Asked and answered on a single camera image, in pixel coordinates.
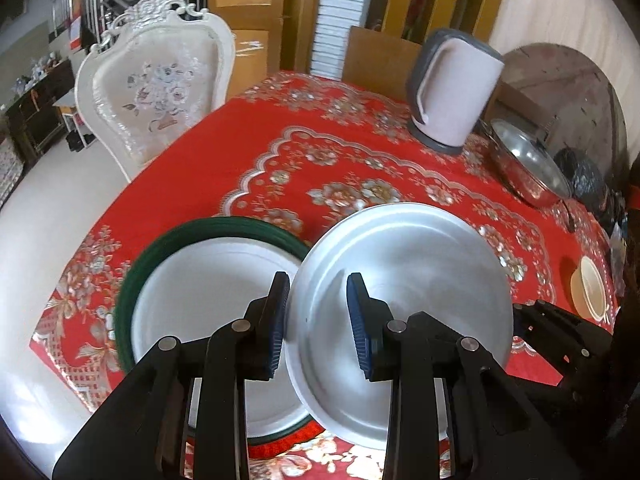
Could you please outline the black plastic bag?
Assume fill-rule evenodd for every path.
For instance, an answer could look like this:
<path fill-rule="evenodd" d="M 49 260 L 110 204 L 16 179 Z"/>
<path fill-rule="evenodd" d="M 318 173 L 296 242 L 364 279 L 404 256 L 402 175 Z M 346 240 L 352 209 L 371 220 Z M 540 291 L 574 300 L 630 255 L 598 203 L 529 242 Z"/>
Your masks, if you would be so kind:
<path fill-rule="evenodd" d="M 574 199 L 601 219 L 608 208 L 608 186 L 596 163 L 576 148 L 562 148 L 553 160 L 570 185 Z"/>

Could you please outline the small white foam bowl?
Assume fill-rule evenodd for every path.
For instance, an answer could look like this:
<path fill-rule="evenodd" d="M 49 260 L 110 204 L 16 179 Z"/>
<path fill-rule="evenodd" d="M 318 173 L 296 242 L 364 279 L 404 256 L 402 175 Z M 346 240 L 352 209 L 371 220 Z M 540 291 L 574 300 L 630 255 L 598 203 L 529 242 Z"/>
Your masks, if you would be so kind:
<path fill-rule="evenodd" d="M 424 311 L 509 361 L 512 299 L 484 237 L 450 212 L 417 203 L 355 212 L 322 235 L 295 274 L 284 353 L 300 402 L 331 434 L 382 450 L 389 382 L 368 382 L 358 363 L 346 283 L 361 274 L 371 297 L 405 321 Z"/>

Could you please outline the steel pot with lid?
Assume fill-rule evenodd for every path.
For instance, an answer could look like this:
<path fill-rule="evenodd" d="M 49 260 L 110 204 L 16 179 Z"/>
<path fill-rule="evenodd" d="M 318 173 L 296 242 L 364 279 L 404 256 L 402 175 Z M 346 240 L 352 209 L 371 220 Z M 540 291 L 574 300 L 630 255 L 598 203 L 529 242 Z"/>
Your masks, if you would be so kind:
<path fill-rule="evenodd" d="M 503 119 L 480 119 L 477 127 L 499 176 L 526 204 L 541 209 L 570 199 L 570 184 L 544 144 Z"/>

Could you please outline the white electric kettle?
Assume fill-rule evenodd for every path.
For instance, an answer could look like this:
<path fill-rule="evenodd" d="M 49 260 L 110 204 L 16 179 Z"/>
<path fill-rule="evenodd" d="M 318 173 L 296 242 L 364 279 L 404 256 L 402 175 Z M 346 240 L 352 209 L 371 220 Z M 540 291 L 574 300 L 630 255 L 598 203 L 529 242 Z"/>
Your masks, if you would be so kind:
<path fill-rule="evenodd" d="M 489 44 L 462 30 L 433 30 L 406 82 L 411 135 L 436 152 L 461 154 L 503 67 Z"/>

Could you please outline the large white foam bowl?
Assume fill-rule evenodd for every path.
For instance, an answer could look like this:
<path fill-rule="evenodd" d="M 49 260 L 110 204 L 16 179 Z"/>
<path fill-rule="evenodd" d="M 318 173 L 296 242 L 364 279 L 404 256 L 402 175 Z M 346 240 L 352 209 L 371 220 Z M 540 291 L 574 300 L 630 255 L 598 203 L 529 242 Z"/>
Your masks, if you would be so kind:
<path fill-rule="evenodd" d="M 251 301 L 268 295 L 274 274 L 291 282 L 306 256 L 304 244 L 222 236 L 200 242 L 160 239 L 129 270 L 120 289 L 115 328 L 122 366 L 131 370 L 153 344 L 175 336 L 183 344 L 242 318 Z M 288 378 L 284 356 L 269 382 L 245 384 L 250 441 L 283 437 L 311 417 Z"/>

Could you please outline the dark wooden sideboard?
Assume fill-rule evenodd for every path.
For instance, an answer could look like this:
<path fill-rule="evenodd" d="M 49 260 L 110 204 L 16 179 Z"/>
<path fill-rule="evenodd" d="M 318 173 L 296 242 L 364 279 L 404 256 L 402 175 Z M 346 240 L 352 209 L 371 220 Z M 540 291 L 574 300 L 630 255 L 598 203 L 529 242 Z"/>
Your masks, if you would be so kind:
<path fill-rule="evenodd" d="M 4 113 L 11 139 L 27 169 L 35 166 L 66 130 L 54 103 L 73 90 L 74 85 L 72 63 L 65 60 L 54 66 Z"/>

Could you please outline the red glass flower plate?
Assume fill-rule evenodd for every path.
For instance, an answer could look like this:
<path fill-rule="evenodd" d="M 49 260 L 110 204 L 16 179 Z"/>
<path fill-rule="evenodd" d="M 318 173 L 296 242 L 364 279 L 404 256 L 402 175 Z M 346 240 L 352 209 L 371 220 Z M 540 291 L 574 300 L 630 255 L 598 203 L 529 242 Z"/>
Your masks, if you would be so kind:
<path fill-rule="evenodd" d="M 281 453 L 288 452 L 294 445 L 307 442 L 319 434 L 322 434 L 324 428 L 315 420 L 303 422 L 303 425 L 284 437 L 266 438 L 262 443 L 250 443 L 247 439 L 247 457 L 263 460 L 264 458 L 273 458 Z M 186 447 L 184 448 L 184 459 L 186 463 L 192 463 L 194 456 L 198 454 L 198 440 L 195 437 L 186 439 Z"/>

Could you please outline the wooden cabinet door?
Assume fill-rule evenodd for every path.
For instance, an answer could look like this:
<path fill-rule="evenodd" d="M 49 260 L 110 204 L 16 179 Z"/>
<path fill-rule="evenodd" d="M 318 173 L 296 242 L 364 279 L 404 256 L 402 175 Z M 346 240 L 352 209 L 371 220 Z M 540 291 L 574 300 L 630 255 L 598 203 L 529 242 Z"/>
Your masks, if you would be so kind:
<path fill-rule="evenodd" d="M 235 61 L 227 96 L 279 70 L 307 73 L 319 0 L 207 0 L 231 28 Z"/>

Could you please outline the cream plastic ribbed bowl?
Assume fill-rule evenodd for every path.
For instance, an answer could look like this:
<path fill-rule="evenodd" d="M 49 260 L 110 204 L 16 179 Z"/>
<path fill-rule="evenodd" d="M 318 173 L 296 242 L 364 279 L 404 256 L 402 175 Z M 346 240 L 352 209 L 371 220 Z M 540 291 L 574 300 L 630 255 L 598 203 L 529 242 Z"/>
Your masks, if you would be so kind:
<path fill-rule="evenodd" d="M 608 308 L 604 281 L 596 264 L 587 256 L 580 258 L 570 277 L 570 294 L 575 310 L 582 318 L 604 321 Z"/>

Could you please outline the round wooden tabletop leaning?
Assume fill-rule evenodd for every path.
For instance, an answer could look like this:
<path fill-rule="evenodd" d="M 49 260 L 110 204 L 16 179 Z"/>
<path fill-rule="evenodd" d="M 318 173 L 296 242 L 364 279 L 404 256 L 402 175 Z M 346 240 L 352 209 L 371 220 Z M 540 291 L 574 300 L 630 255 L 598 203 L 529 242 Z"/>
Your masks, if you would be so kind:
<path fill-rule="evenodd" d="M 606 183 L 629 172 L 626 122 L 608 77 L 588 56 L 560 44 L 526 44 L 503 55 L 500 80 L 484 111 L 538 139 L 554 155 L 584 153 Z"/>

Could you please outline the white ornate floral chair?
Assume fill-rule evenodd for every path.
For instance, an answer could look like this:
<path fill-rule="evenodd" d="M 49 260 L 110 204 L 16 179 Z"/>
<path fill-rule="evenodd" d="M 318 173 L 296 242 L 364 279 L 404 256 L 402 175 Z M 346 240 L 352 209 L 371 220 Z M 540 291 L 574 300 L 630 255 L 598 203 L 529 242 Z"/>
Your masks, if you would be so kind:
<path fill-rule="evenodd" d="M 183 0 L 141 0 L 82 61 L 76 107 L 132 181 L 224 105 L 234 60 L 234 36 L 220 16 Z"/>

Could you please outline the green plastic bowl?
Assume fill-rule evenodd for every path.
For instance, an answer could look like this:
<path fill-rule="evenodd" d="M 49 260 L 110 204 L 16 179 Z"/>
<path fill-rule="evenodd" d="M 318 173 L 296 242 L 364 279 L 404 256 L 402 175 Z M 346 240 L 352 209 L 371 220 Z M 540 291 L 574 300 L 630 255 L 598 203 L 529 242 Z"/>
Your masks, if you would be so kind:
<path fill-rule="evenodd" d="M 127 373 L 157 356 L 152 379 L 180 382 L 188 428 L 220 420 L 251 445 L 271 444 L 314 420 L 282 356 L 285 303 L 306 245 L 245 217 L 186 222 L 137 258 L 115 309 Z"/>

